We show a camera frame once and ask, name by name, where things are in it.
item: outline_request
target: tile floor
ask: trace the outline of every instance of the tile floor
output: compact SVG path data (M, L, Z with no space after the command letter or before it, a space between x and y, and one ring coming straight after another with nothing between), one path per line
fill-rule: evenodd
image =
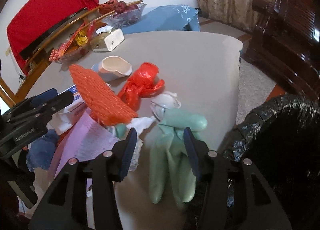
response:
M200 31L232 36L244 43L247 49L251 36L226 24L199 18ZM239 103L236 124L244 121L246 115L255 107L263 104L275 88L276 83L262 71L242 59L240 64Z

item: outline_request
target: red fabric cover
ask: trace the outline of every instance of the red fabric cover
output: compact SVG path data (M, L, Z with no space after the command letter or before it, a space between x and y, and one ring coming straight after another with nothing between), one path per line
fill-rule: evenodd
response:
M40 35L71 14L98 5L98 0L29 0L7 27L12 54L20 68L25 65L20 52Z

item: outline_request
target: black trash bag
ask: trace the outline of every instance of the black trash bag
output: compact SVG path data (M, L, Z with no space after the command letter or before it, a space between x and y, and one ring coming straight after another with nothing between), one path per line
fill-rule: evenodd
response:
M225 158L250 158L255 163L273 188L293 230L320 229L320 108L316 104L302 96L273 98L253 109L222 146ZM230 181L230 219L232 186ZM202 189L197 186L196 195ZM192 217L188 216L184 229L195 229L192 222L199 216L201 207L190 207L188 214Z

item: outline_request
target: orange mesh packaging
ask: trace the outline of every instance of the orange mesh packaging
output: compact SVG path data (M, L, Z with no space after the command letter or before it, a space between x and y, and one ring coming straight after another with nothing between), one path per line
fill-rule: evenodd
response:
M93 70L71 65L70 73L82 99L103 125L129 123L137 113L121 101Z
M142 63L129 77L118 96L133 110L138 110L140 105L139 97L151 96L164 86L162 79L154 85L154 79L158 73L159 69L156 65L148 62Z

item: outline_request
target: white table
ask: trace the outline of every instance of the white table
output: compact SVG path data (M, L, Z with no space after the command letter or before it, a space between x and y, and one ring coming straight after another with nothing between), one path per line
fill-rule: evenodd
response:
M235 124L238 106L239 50L242 42L214 33L193 31L154 31L129 34L112 52L92 52L77 64L91 68L103 58L117 55L132 64L135 71L143 62L159 67L166 90L178 94L182 108L204 115L208 127L203 133L210 149L217 149L225 133ZM50 88L58 93L73 85L69 71L52 63L40 76L28 96ZM118 93L125 79L111 83ZM141 101L139 116L151 116L150 99ZM125 230L181 229L184 216L175 205L171 187L154 205L148 196L149 149L153 128L144 137L139 166L116 186L116 199Z

